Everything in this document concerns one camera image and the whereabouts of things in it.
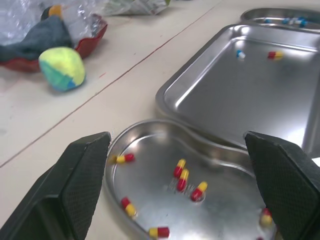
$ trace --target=red and yellow capsule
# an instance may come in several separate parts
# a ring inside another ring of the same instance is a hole
[[[168,227],[152,227],[149,229],[149,236],[154,239],[158,238],[168,238],[170,235],[170,230]]]
[[[189,177],[188,169],[183,169],[180,175],[180,178],[178,180],[178,184],[176,185],[176,189],[179,192],[182,192],[186,188],[188,177]]]
[[[268,208],[264,208],[262,210],[260,216],[260,225],[265,228],[270,227],[272,225],[272,216]]]
[[[135,160],[135,155],[133,155],[132,153],[116,157],[116,163],[117,164],[123,164],[123,163],[127,163],[127,162],[132,162],[133,160]]]
[[[207,190],[208,183],[206,181],[203,181],[199,184],[199,186],[193,191],[191,194],[191,200],[196,202],[199,200],[199,198],[202,197],[202,195],[205,193]]]
[[[127,197],[122,198],[121,204],[122,204],[123,208],[125,209],[126,213],[130,217],[133,217],[134,215],[137,214],[136,208],[135,208],[135,206],[132,205],[129,198],[127,198]]]
[[[270,51],[268,53],[268,59],[279,60],[279,59],[282,59],[283,56],[284,56],[284,53],[281,51]]]
[[[182,170],[184,169],[185,165],[186,165],[186,160],[184,160],[183,158],[178,161],[178,164],[176,165],[176,167],[173,171],[173,176],[175,178],[180,178],[180,175],[181,175]]]

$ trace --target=soft ball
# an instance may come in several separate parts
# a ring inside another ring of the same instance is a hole
[[[74,89],[86,78],[79,53],[69,47],[54,47],[44,51],[39,56],[39,65],[47,81],[58,91]]]

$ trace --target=stainless steel tray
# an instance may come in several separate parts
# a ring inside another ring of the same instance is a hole
[[[159,89],[158,109],[217,143],[245,149],[243,134],[255,131],[319,157],[319,46],[314,32],[226,26]]]
[[[283,24],[284,19],[293,19],[303,17],[307,20],[307,25],[302,29],[306,31],[320,32],[320,12],[307,9],[289,9],[289,8],[255,8],[245,11],[240,19],[244,23],[257,23],[265,26],[279,28],[300,29],[299,24]]]
[[[135,161],[112,162],[126,153]],[[183,193],[175,191],[173,178],[181,158],[190,172]],[[194,203],[189,195],[201,181],[208,188],[204,200]],[[170,240],[274,239],[274,225],[259,226],[265,205],[247,152],[214,144],[169,120],[136,123],[122,132],[109,149],[103,185],[115,215],[135,239],[148,239],[146,231],[160,226],[170,228]],[[137,210],[133,219],[121,208],[126,196]]]

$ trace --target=plastic bag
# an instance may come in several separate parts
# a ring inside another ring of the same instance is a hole
[[[21,42],[40,21],[42,10],[31,0],[0,0],[0,44]]]
[[[107,0],[97,5],[96,13],[112,15],[156,15],[166,9],[170,0]]]
[[[101,0],[0,0],[0,45],[21,42],[41,20],[43,11],[61,5],[61,14],[74,46],[83,38],[95,37],[102,21],[92,14]]]

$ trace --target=kidney-shaped tray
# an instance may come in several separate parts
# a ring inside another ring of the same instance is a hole
[[[114,156],[128,153],[135,161],[113,162]],[[182,158],[189,178],[178,192],[173,171]],[[190,194],[202,181],[207,191],[193,202]],[[135,239],[148,239],[149,228],[162,226],[169,227],[170,240],[274,239],[274,224],[259,225],[265,205],[248,153],[212,143],[170,120],[143,121],[122,132],[109,149],[104,186]],[[137,210],[132,219],[121,206],[123,197]]]
[[[217,143],[245,149],[254,131],[319,157],[319,46],[314,32],[226,26],[159,89],[158,109]]]

